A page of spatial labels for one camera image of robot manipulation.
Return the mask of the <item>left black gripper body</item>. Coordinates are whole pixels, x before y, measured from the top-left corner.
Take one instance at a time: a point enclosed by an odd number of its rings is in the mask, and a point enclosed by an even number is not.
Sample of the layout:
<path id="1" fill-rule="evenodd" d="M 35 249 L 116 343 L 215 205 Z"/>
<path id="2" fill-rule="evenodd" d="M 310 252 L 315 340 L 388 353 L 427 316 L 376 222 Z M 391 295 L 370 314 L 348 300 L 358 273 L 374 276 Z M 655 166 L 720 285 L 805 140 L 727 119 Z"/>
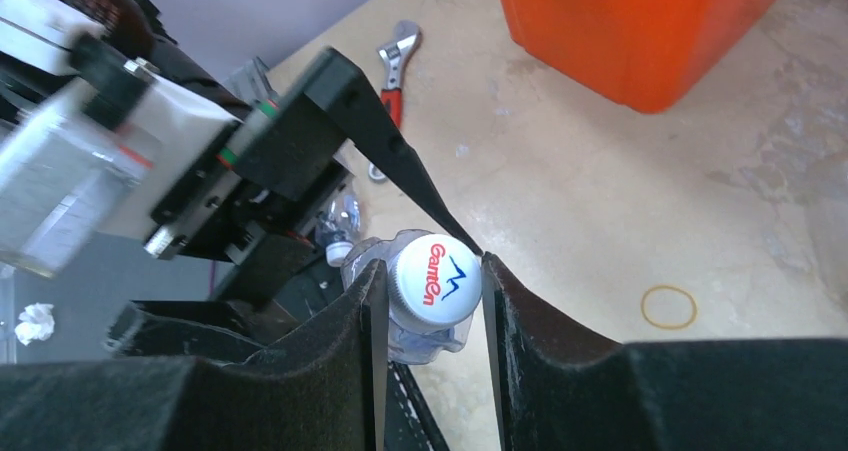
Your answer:
<path id="1" fill-rule="evenodd" d="M 334 158 L 345 95 L 290 90 L 250 106 L 226 94 L 229 117 L 150 209 L 146 251 L 228 261 L 214 299 L 271 301 L 312 253 L 316 216 L 347 176 Z"/>

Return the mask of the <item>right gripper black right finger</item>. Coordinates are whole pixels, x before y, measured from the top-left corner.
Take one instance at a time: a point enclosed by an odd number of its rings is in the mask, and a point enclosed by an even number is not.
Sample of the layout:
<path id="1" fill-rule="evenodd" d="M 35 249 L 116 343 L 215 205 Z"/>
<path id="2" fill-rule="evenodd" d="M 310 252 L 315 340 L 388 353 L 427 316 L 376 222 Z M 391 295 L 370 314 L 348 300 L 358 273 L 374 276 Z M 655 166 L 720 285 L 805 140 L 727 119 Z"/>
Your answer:
<path id="1" fill-rule="evenodd" d="M 843 450 L 838 338 L 619 343 L 495 255 L 483 309 L 505 450 Z"/>

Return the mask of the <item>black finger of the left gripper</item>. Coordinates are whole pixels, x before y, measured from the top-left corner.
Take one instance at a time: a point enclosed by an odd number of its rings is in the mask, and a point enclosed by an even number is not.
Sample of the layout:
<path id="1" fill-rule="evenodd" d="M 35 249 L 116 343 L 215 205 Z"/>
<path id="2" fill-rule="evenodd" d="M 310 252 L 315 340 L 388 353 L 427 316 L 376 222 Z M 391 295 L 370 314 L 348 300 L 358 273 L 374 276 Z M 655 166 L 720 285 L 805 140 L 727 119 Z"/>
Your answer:
<path id="1" fill-rule="evenodd" d="M 244 362 L 298 327 L 277 304 L 243 301 L 131 301 L 107 331 L 114 356 L 196 356 Z"/>
<path id="2" fill-rule="evenodd" d="M 355 63 L 332 47 L 323 48 L 289 88 L 288 97 L 284 114 L 290 121 L 284 130 L 293 137 L 295 151 L 310 153 L 317 147 L 324 166 L 344 142 L 351 142 L 444 231 L 483 254 Z"/>

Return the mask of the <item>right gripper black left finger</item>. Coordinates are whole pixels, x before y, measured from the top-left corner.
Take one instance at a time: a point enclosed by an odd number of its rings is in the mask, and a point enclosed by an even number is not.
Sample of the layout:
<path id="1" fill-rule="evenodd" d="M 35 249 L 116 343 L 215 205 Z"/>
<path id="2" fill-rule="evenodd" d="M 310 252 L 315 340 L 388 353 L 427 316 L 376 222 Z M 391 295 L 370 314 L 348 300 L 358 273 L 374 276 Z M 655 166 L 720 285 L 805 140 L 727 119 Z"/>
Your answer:
<path id="1" fill-rule="evenodd" d="M 5 450 L 380 450 L 386 264 L 244 363 L 5 365 Z"/>

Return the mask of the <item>crushed bottle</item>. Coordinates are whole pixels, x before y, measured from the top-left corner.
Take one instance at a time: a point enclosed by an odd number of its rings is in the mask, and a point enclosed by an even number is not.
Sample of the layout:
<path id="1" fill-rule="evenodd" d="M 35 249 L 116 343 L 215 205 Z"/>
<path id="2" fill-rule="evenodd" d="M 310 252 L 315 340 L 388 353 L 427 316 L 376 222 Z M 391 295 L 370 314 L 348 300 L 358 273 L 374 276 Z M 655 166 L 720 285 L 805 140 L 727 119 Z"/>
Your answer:
<path id="1" fill-rule="evenodd" d="M 357 195 L 342 192 L 317 216 L 316 243 L 324 249 L 327 264 L 340 268 L 361 236 L 361 210 Z"/>

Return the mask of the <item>small clear bottle white cap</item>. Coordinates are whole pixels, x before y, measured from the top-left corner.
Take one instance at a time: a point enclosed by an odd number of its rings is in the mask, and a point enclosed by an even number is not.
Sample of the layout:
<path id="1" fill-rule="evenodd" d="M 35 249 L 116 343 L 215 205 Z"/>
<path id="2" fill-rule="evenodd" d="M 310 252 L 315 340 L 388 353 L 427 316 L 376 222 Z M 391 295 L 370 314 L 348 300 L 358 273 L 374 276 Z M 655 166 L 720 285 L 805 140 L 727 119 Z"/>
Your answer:
<path id="1" fill-rule="evenodd" d="M 454 237 L 419 229 L 390 240 L 368 238 L 345 258 L 343 284 L 352 284 L 375 259 L 388 269 L 388 359 L 427 365 L 443 351 L 462 351 L 483 291 L 474 252 Z"/>

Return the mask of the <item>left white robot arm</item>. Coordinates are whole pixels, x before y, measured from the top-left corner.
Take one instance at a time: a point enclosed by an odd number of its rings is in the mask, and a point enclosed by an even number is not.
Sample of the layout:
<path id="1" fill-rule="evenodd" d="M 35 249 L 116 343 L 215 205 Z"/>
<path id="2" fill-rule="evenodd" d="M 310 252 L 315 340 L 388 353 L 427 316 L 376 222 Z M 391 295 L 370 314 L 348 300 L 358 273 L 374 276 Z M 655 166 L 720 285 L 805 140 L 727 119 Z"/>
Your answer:
<path id="1" fill-rule="evenodd" d="M 157 259 L 228 261 L 252 313 L 316 248 L 350 286 L 387 264 L 388 357 L 462 350 L 479 249 L 400 135 L 399 107 L 334 48 L 282 94 L 232 95 L 147 0 L 1 0 L 1 259 L 45 277 L 99 232 Z"/>

